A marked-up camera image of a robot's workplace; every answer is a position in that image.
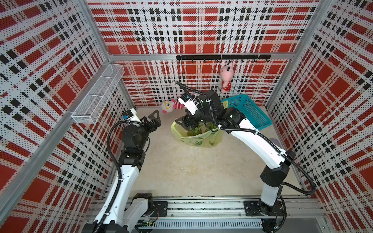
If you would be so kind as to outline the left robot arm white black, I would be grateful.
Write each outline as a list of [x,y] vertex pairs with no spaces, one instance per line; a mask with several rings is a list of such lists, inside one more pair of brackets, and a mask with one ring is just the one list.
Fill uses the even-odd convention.
[[[125,124],[122,131],[124,148],[118,159],[111,150],[111,136],[114,130]],[[116,174],[108,197],[92,223],[83,227],[84,233],[130,233],[136,229],[138,221],[143,216],[153,213],[153,196],[151,193],[139,193],[127,207],[132,187],[144,164],[147,149],[150,144],[150,133],[161,126],[159,111],[155,110],[149,116],[137,117],[134,108],[125,112],[124,119],[115,123],[110,129],[106,147],[113,160]]]

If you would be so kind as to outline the yellow-green plastic bag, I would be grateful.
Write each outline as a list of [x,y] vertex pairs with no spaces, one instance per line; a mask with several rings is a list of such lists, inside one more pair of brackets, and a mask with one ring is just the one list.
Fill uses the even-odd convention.
[[171,131],[177,141],[180,141],[189,146],[212,148],[222,142],[223,131],[217,130],[216,132],[207,131],[203,123],[199,124],[203,133],[198,136],[187,136],[187,131],[175,121],[171,125]]

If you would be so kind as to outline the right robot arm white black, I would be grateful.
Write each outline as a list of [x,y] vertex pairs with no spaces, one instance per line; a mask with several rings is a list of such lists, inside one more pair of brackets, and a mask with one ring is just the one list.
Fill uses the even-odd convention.
[[[262,209],[273,209],[277,199],[281,196],[283,186],[304,195],[315,193],[314,180],[295,163],[292,158],[293,151],[285,151],[271,142],[239,109],[224,108],[215,91],[202,92],[181,82],[177,82],[177,85],[184,91],[179,101],[186,107],[186,114],[180,119],[181,126],[185,129],[195,129],[200,123],[212,124],[217,130],[225,131],[239,139],[264,161],[266,167],[260,176],[263,189],[258,201]],[[303,173],[310,184],[309,191],[285,182],[290,166],[294,166]]]

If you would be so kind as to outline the pineapple green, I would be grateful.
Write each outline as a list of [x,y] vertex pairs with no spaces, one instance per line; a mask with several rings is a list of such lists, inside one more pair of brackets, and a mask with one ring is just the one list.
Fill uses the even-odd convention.
[[206,132],[211,131],[211,132],[216,132],[218,130],[218,127],[215,126],[213,123],[205,123],[206,127]]

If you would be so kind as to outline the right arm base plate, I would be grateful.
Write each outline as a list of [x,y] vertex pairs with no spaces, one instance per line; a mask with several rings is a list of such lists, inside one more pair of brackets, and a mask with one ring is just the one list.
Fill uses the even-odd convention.
[[283,216],[285,210],[280,200],[277,200],[274,206],[268,206],[261,200],[244,201],[243,205],[246,216]]

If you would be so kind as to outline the pineapple front yellow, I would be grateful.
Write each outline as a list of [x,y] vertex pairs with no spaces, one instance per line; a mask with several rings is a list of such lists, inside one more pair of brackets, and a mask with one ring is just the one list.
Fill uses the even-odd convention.
[[202,128],[200,125],[198,125],[196,128],[190,128],[187,131],[187,136],[188,137],[198,136],[198,135],[201,135],[202,133],[203,133]]

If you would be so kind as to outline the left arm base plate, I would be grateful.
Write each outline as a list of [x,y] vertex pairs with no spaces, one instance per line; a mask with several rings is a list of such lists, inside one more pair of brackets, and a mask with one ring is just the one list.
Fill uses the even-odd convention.
[[154,202],[152,212],[146,216],[166,217],[168,213],[168,204],[167,201]]

